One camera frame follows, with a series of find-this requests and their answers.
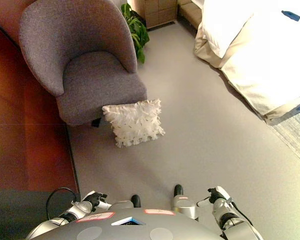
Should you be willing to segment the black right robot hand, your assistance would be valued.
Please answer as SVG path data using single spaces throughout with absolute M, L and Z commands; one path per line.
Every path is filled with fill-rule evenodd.
M 217 199 L 224 199 L 224 200 L 230 199 L 230 195 L 221 186 L 209 188 L 207 191 L 209 192 L 210 195 L 205 197 L 202 200 L 199 200 L 196 203 L 197 207 L 202 207 L 204 204 L 207 203 L 207 201 L 211 204 L 214 204 Z

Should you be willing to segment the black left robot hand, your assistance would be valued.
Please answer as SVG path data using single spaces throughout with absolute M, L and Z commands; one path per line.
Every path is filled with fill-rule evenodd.
M 91 203 L 91 211 L 95 212 L 97 208 L 103 209 L 103 210 L 109 210 L 112 206 L 110 203 L 106 202 L 107 194 L 91 191 L 89 192 L 82 201 L 86 201 Z

